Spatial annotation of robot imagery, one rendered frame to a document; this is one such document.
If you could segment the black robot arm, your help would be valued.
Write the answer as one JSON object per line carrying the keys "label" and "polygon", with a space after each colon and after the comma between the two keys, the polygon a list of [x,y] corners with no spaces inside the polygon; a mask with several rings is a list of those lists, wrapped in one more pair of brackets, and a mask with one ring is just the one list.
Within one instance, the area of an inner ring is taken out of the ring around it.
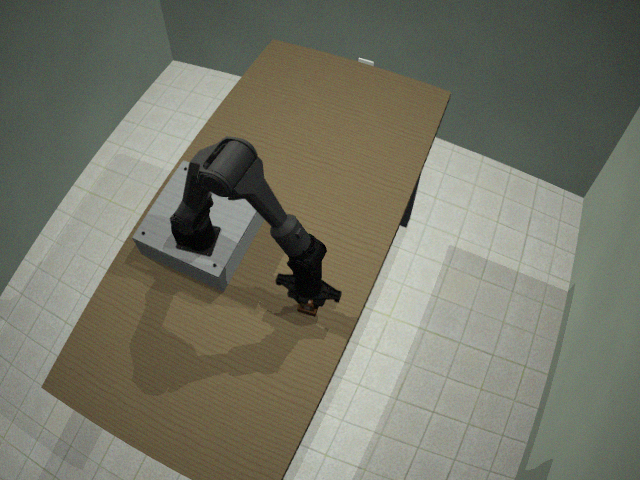
{"label": "black robot arm", "polygon": [[211,193],[228,200],[246,199],[271,225],[271,236],[289,257],[287,265],[297,285],[313,289],[321,282],[327,249],[306,232],[294,215],[285,213],[266,182],[263,162],[257,157],[252,144],[230,136],[197,152],[189,163],[182,202],[170,217],[176,248],[211,256],[221,230],[210,220]]}

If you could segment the orange rectangular tray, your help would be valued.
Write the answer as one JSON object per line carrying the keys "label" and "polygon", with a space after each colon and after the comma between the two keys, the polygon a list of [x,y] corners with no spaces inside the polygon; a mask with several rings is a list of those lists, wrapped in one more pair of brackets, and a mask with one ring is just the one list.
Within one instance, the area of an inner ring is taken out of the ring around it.
{"label": "orange rectangular tray", "polygon": [[314,317],[316,316],[317,310],[318,310],[318,308],[315,309],[314,312],[312,312],[312,311],[309,311],[309,310],[302,309],[300,304],[298,305],[298,308],[297,308],[298,312],[301,312],[301,313],[304,313],[304,314],[307,314],[307,315],[311,315],[311,316],[314,316]]}

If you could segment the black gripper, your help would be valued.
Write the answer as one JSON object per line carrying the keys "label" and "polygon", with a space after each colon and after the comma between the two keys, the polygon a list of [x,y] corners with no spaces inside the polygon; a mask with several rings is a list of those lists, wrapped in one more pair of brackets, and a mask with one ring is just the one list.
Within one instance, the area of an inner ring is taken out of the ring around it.
{"label": "black gripper", "polygon": [[289,289],[288,297],[295,299],[298,304],[307,304],[309,300],[313,300],[314,309],[317,309],[319,306],[323,306],[326,299],[334,299],[335,302],[339,303],[342,292],[324,282],[322,278],[317,287],[313,289],[303,289],[295,282],[294,274],[278,273],[276,285],[283,285]]}

